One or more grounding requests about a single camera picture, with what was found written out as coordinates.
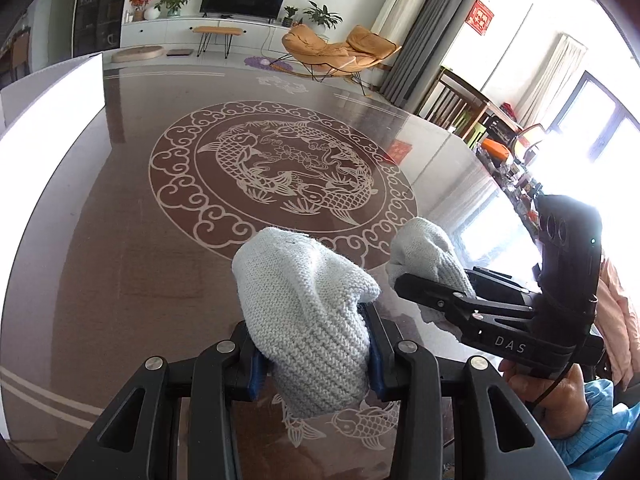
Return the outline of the person's right hand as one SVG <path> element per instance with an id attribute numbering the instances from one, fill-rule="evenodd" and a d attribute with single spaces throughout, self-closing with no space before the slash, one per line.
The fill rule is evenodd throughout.
<path id="1" fill-rule="evenodd" d="M 504 380 L 523 402 L 533 403 L 553 384 L 552 380 L 518 374 L 515 363 L 502 360 L 499 370 Z M 582 369 L 573 364 L 558 385 L 541 399 L 539 425 L 550 439 L 566 439 L 580 429 L 589 413 Z"/>

